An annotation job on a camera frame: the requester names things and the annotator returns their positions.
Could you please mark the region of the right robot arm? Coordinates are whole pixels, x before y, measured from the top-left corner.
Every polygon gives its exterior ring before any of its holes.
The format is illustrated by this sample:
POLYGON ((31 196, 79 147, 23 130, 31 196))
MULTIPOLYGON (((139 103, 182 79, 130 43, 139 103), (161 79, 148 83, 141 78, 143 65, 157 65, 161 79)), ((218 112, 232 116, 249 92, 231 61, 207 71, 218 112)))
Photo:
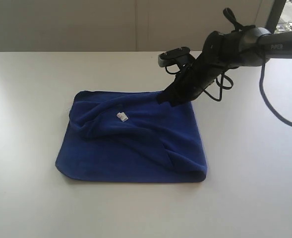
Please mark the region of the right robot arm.
POLYGON ((174 81, 157 96, 159 104, 178 106, 195 100, 218 76, 237 67, 257 67, 269 59, 292 59, 292 31, 272 34, 262 27, 208 35, 198 57, 188 47, 158 56, 159 67, 177 65, 174 81))

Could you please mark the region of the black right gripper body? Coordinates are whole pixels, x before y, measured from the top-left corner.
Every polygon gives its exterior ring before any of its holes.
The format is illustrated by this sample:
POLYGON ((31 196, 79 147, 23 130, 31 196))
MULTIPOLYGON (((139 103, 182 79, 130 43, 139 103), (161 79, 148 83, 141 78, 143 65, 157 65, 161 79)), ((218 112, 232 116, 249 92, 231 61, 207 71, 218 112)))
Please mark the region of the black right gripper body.
POLYGON ((221 58, 225 35, 214 31, 208 35, 201 54, 174 81, 175 93, 179 97, 191 97, 195 100, 201 93, 205 93, 214 101, 221 101, 223 97, 223 82, 225 72, 230 63, 221 58), (219 97, 216 98, 206 91, 206 88, 218 76, 221 76, 219 97))

